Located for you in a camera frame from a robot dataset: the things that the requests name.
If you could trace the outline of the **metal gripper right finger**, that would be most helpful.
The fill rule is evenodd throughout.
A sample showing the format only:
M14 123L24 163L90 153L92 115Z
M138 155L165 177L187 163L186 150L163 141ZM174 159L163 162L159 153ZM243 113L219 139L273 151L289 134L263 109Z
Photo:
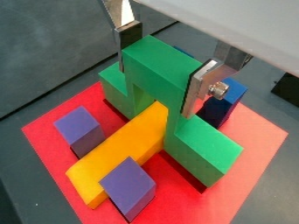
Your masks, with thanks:
M222 81L237 74L250 62L253 56L235 46L219 41L214 57L195 70L189 79L189 84L182 103L182 115L193 116L197 100L213 96L222 100L230 90L230 85Z

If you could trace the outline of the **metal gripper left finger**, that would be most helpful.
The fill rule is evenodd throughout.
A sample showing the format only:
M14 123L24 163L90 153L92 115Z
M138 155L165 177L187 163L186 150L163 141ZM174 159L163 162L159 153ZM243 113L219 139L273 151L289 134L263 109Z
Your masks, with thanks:
M102 0L116 34L119 70L124 71L123 50L143 37L143 23L135 18L130 0Z

